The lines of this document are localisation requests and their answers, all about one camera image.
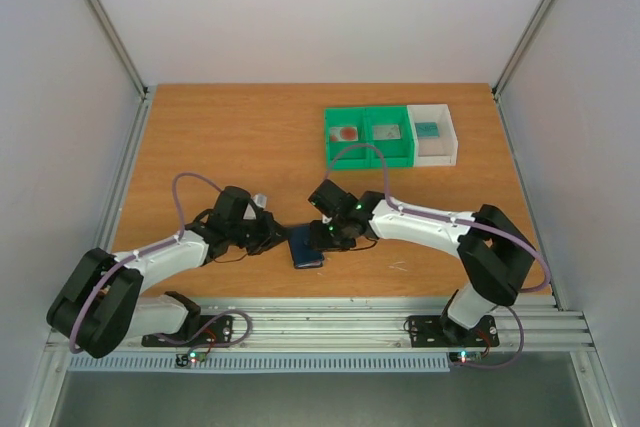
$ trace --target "teal object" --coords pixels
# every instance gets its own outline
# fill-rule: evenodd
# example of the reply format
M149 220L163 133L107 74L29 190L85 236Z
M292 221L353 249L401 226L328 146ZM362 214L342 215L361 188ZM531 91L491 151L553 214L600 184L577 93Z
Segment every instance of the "teal object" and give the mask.
M332 108L325 110L325 146L327 165L342 149L353 144L368 143L383 153L389 167L412 167L415 143L406 105ZM346 127L345 137L341 129ZM350 140L353 127L357 140ZM354 149L341 157L337 170L375 169L382 163L370 149Z
M416 122L416 135L419 139L440 137L438 124L435 122Z

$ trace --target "wall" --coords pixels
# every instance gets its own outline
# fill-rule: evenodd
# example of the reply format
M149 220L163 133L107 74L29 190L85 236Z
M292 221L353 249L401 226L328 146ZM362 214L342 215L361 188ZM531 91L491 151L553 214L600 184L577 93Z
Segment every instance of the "wall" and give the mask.
M494 83L539 0L102 0L146 83Z
M554 275L640 424L640 0L559 0L505 114Z
M0 12L0 425L15 426L137 99L84 0L0 0Z

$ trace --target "wooden table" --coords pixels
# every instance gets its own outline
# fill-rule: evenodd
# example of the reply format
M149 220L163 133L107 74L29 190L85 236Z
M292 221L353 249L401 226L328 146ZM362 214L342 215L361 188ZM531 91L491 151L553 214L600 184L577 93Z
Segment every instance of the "wooden table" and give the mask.
M323 111L327 107L449 104L459 139L455 167L391 170L391 190L403 201L443 210L500 207L533 239L514 165L489 87L484 84L162 85L140 148L115 241L141 247L172 234L177 216L170 185L191 170L219 185L268 196L283 225L319 218L307 198L326 169ZM342 171L338 185L359 196L382 190L379 170ZM217 192L182 179L187 219L213 206ZM239 251L230 251L233 259ZM184 272L148 295L187 296L449 296L467 281L458 259L400 241L363 252L327 254L324 267L294 270L286 243L240 262ZM528 285L542 279L538 266Z

